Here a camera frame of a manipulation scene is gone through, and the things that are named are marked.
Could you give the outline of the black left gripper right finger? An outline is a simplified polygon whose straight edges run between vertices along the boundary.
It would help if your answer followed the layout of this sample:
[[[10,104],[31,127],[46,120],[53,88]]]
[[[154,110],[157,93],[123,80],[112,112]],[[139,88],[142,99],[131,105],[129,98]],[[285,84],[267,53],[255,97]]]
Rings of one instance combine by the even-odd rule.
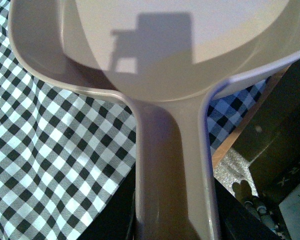
[[[278,240],[217,180],[214,180],[221,238],[223,240]]]

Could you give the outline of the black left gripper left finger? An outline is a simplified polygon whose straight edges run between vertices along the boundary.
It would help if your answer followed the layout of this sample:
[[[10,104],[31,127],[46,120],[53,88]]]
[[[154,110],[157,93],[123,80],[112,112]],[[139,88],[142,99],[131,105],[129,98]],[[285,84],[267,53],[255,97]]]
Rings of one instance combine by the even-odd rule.
[[[136,171],[132,169],[79,240],[132,240],[135,233]]]

